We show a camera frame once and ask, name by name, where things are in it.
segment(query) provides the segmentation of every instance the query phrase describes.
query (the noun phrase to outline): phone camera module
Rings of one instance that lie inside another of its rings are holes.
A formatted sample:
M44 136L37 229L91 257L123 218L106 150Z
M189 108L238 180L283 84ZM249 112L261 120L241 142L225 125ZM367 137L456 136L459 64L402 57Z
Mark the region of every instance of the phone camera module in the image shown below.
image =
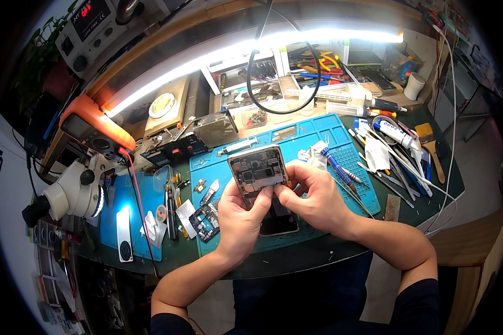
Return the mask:
M249 181L253 179L253 173L251 171L246 171L242 173L242 178L244 178L245 181Z

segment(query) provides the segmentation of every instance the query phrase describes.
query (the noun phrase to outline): forearm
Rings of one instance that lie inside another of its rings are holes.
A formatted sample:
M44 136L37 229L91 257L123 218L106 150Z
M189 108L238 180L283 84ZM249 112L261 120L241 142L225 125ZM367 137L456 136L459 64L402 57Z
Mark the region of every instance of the forearm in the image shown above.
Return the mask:
M156 286L153 299L186 307L236 265L216 251L210 252L165 275Z
M399 222L378 221L351 216L349 233L340 236L357 242L380 256L394 268L405 271L436 259L436 252L429 239L418 229Z

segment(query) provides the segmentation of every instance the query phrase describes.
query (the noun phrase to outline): orange multimeter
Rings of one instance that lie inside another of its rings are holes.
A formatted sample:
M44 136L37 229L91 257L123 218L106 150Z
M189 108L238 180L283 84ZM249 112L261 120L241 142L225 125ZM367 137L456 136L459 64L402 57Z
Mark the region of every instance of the orange multimeter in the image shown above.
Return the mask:
M76 97L60 117L60 129L87 147L117 160L120 147L136 148L134 138L99 110L86 94Z

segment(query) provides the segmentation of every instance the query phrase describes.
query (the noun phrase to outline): phone frame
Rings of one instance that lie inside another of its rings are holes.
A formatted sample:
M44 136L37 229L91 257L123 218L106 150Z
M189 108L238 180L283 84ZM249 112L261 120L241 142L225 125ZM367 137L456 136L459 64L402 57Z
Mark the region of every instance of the phone frame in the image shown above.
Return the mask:
M278 152L278 154L279 154L279 165L283 169L282 170L283 181L281 183L277 183L277 184L282 184L282 185L285 185L285 186L287 186L287 187L290 188L291 187L291 181L288 179L287 167L285 166L285 160L283 159L282 150L281 150L281 148L279 147L278 144L268 144L268 145L265 145L265 146L262 146L262 147L258 147L258 148L254 148L254 149L250 149L250 150L246 150L246 151L241 151L241 152L229 155L227 157L227 164L229 165L229 170L231 170L231 173L233 174L233 178L235 179L235 182L236 182L237 186L239 187L240 195L242 196L242 199L244 200L244 204L246 205L246 209L247 210L250 210L250 208L248 208L248 201L246 201L246 194L244 193L245 190L244 190L244 187L238 181L238 178L237 178L237 176L235 174L235 171L233 170L233 166L231 164L231 161L234 160L235 158L246 157L246 156L249 156L251 154L261 153L261 152L270 151L270 150L276 150ZM298 222L298 216L293 211L289 211L289 213L293 216L293 219L296 222L296 230L293 230L293 231L283 231L281 233L268 234L268 235L263 235L263 234L260 233L260 236L263 236L263 237L265 237L265 236L276 236L276 235L283 235L283 234L295 233L297 231L300 231L300 224Z

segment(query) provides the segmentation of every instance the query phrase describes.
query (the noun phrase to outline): blue silicone repair mat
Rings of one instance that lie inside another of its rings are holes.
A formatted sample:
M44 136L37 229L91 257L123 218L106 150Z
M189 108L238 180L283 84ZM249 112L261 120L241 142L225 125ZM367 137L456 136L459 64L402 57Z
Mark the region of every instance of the blue silicone repair mat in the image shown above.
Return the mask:
M281 131L283 129L291 128L296 126L296 135L289 138L283 139L278 142L273 142L272 138L275 137L274 133ZM357 165L360 161L358 152L356 151L354 144L344 125L339 120L336 114L328 114L324 116L318 116L312 119L308 119L299 123L291 124L282 128L271 130L262 134L257 135L258 143L253 145L253 148L264 146L267 144L278 144L282 150L283 159L285 162L298 158L298 152L300 150L308 150L311 145L314 145L319 140L324 140L325 135L329 137L329 148L330 153L335 157L335 159L344 168L354 173L358 176L364 184L368 185L369 188L356 185L356 191L361 197L363 204L372 213L376 214L380 211L380 204L376 197L371 180L367 175L367 172ZM190 158L190 181L191 186L194 187L199 179L206 179L205 186L208 186L216 179L219 179L220 189L216 192L213 200L221 197L224 191L225 185L232 178L231 171L229 170L229 165L227 164L227 155L222 157L216 157L216 153L221 150L221 148L227 145L221 146L219 148L214 148L211 152L207 152L201 155L194 156ZM198 164L198 162L206 161L206 164ZM336 177L338 181L342 182L331 166L328 166L329 173ZM350 197L350 195L341 189L339 192L343 196L343 199L349 209L354 213L367 216L360 205ZM205 191L201 193L192 192L192 204L195 209L200 207L200 200L202 199ZM257 243L255 243L255 248L253 252L261 252L272 249L277 249L281 247L286 247L288 245L294 245L295 243L310 240L312 238L317 238L325 233L322 231L315 230L315 228L308 225L303 220L300 220L300 231L296 233L290 233L278 236L259 236ZM220 234L215 235L207 243L200 241L199 238L196 239L198 243L198 250L200 255L205 255L213 250L215 250L220 240Z
M153 215L159 205L164 204L164 191L158 192L154 190L154 177L144 176L143 172L137 173L138 187L140 188L141 204L144 208L145 215L151 211ZM121 211L123 207L130 208L130 241L132 243L132 254L143 258L151 259L149 255L148 243L145 237L141 236L141 216L139 215L138 205L134 197L134 191L130 183L129 175L118 176L115 179L114 186L116 192L114 195L114 203L112 207L105 206L101 211L101 228L100 237L101 243L112 247L117 251L117 228L116 228L116 213ZM162 250L151 245L153 258L157 261L162 259Z

